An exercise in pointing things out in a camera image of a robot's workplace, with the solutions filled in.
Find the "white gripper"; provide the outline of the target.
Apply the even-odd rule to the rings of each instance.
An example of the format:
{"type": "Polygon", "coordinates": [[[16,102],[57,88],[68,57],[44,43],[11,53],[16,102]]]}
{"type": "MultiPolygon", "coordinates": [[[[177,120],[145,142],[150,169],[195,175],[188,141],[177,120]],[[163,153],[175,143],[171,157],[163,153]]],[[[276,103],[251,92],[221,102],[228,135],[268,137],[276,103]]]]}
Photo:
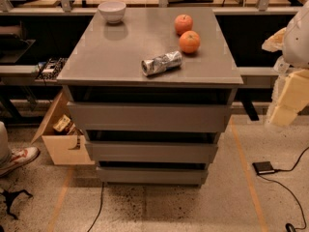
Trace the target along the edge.
{"type": "Polygon", "coordinates": [[[289,71],[289,64],[280,56],[274,70],[275,81],[269,122],[278,127],[287,127],[309,102],[309,69],[295,68],[289,71]]]}

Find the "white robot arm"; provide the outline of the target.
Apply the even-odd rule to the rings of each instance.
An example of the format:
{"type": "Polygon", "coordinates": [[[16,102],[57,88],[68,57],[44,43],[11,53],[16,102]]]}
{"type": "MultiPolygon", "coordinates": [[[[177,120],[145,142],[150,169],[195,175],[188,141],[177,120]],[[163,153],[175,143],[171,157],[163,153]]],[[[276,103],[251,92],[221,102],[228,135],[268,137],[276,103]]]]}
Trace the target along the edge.
{"type": "Polygon", "coordinates": [[[267,126],[279,131],[309,104],[309,1],[285,28],[265,40],[262,49],[282,51],[273,66],[279,77],[267,111],[267,126]]]}

